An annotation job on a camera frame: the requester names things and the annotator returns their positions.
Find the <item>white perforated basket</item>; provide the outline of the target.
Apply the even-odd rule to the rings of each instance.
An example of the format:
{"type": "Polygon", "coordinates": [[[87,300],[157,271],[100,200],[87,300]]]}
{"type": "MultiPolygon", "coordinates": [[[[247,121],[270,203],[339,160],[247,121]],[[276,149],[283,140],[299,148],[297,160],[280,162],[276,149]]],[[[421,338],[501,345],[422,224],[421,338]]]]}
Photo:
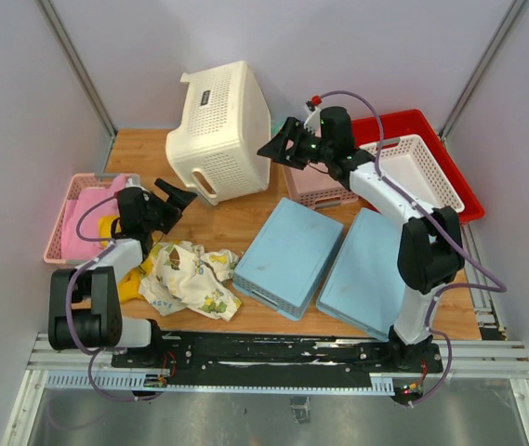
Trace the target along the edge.
{"type": "MultiPolygon", "coordinates": [[[[380,169],[389,180],[405,190],[426,212],[452,207],[457,213],[465,209],[463,200],[438,165],[424,140],[411,134],[386,140],[381,150],[376,142],[360,146],[372,155],[380,155],[380,169]]],[[[393,225],[401,227],[419,213],[397,191],[381,180],[375,164],[361,164],[350,173],[350,189],[372,204],[393,225]]]]}

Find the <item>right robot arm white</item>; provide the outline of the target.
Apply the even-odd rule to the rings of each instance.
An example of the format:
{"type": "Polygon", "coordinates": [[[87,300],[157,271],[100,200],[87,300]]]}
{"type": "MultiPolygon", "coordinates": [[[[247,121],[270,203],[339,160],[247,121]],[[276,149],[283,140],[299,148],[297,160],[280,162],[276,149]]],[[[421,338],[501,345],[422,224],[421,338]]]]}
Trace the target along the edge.
{"type": "Polygon", "coordinates": [[[410,371],[429,351],[440,292],[465,265],[458,214],[449,205],[436,207],[416,197],[381,169],[379,152],[358,148],[345,108],[313,102],[306,107],[306,120],[287,118],[258,155],[299,170],[323,164],[332,179],[367,200],[397,229],[403,303],[390,327],[387,351],[394,369],[410,371]]]}

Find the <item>pink perforated basket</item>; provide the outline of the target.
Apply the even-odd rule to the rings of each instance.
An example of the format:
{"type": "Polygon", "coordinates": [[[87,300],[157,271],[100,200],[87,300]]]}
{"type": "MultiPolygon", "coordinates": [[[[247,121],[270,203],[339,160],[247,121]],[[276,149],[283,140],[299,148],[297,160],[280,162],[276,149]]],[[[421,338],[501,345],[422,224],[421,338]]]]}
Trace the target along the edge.
{"type": "Polygon", "coordinates": [[[288,196],[313,210],[355,203],[359,197],[333,180],[320,167],[303,170],[282,166],[288,196]]]}

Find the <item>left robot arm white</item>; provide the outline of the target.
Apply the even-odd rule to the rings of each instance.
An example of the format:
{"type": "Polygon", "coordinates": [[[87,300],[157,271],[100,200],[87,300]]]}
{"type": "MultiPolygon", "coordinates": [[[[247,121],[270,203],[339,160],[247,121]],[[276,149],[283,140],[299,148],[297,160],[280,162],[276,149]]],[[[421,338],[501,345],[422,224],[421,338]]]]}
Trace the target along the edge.
{"type": "Polygon", "coordinates": [[[89,206],[76,224],[76,236],[90,243],[105,243],[86,262],[60,269],[51,276],[48,341],[57,351],[77,348],[88,356],[105,350],[133,349],[143,366],[152,368],[165,358],[165,344],[153,335],[156,322],[122,314],[118,283],[149,256],[156,231],[167,234],[180,221],[197,194],[158,178],[154,185],[167,195],[132,186],[89,206]],[[88,215],[115,201],[119,216],[107,237],[88,237],[82,225],[88,215]]]}

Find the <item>blue perforated basket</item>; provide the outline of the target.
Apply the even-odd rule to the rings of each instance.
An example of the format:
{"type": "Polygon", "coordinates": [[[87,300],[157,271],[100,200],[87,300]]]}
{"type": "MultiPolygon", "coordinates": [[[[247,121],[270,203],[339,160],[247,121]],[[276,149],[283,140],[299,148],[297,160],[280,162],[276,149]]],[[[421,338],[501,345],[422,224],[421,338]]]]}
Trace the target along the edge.
{"type": "Polygon", "coordinates": [[[232,284],[300,320],[338,252],[344,225],[283,198],[234,270],[232,284]]]}
{"type": "Polygon", "coordinates": [[[403,303],[397,269],[400,232],[383,215],[362,209],[351,223],[316,307],[380,341],[389,339],[403,303]]]}

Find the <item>large cream laundry basket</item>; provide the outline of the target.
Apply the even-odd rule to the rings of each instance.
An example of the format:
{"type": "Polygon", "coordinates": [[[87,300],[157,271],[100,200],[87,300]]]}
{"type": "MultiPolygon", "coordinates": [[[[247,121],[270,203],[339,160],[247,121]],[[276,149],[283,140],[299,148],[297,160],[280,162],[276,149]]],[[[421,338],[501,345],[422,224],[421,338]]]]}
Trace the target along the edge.
{"type": "Polygon", "coordinates": [[[271,114],[255,75],[241,60],[183,73],[180,125],[166,137],[169,165],[187,189],[213,206],[266,190],[271,114]]]}

